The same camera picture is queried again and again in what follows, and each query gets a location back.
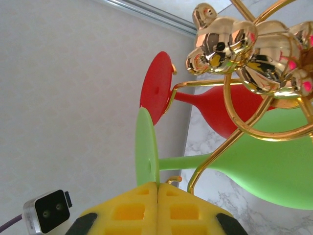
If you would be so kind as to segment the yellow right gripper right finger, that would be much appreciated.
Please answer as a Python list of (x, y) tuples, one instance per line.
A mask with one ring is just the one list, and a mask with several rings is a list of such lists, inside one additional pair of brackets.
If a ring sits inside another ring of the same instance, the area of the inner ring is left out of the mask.
[(158, 189), (158, 235), (246, 235), (233, 215), (170, 184)]

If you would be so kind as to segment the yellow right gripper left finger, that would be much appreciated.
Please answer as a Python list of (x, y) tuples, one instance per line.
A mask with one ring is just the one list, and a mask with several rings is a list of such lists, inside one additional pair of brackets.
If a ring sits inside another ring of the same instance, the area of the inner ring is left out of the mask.
[(67, 235), (156, 235), (157, 185), (145, 183), (93, 206), (74, 221)]

